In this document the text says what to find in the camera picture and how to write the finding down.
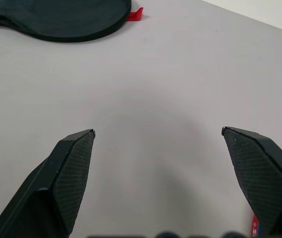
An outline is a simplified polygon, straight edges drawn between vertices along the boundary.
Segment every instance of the textured gripper pad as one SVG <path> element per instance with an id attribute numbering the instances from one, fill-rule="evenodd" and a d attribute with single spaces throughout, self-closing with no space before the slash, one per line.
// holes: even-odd
<path id="1" fill-rule="evenodd" d="M 89 134 L 77 140 L 53 185 L 53 196 L 66 232 L 72 233 L 86 189 L 91 158 Z"/>
<path id="2" fill-rule="evenodd" d="M 282 173 L 254 140 L 228 129 L 224 137 L 239 185 L 270 233 L 282 214 Z"/>

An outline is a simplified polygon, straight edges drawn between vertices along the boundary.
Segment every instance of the red tag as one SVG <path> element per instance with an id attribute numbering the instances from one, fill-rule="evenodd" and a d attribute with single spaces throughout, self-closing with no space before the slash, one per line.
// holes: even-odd
<path id="1" fill-rule="evenodd" d="M 252 237 L 257 237 L 259 234 L 259 220 L 254 215 L 253 221 L 252 221 Z"/>
<path id="2" fill-rule="evenodd" d="M 131 12 L 126 21 L 140 21 L 142 19 L 143 7 L 136 12 Z"/>

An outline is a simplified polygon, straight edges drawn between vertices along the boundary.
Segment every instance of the white table surface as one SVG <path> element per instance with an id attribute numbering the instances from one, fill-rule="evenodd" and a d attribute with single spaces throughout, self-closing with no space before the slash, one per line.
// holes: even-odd
<path id="1" fill-rule="evenodd" d="M 282 29 L 282 0 L 204 0 Z"/>
<path id="2" fill-rule="evenodd" d="M 94 128 L 72 238 L 249 234 L 221 128 L 282 148 L 282 30 L 200 0 L 138 5 L 93 42 L 0 27 L 0 213 L 58 140 Z"/>

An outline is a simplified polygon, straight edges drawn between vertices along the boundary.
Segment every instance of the dark blurry object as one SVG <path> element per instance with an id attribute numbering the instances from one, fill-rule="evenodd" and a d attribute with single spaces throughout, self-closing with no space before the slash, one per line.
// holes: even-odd
<path id="1" fill-rule="evenodd" d="M 82 42 L 117 31 L 131 0 L 0 0 L 0 25 L 55 42 Z"/>
<path id="2" fill-rule="evenodd" d="M 174 232 L 163 232 L 156 236 L 156 238 L 180 238 Z"/>
<path id="3" fill-rule="evenodd" d="M 94 130 L 67 136 L 0 215 L 0 238 L 67 238 L 85 192 Z"/>
<path id="4" fill-rule="evenodd" d="M 233 127 L 223 136 L 239 185 L 264 235 L 282 234 L 282 150 L 269 138 Z"/>

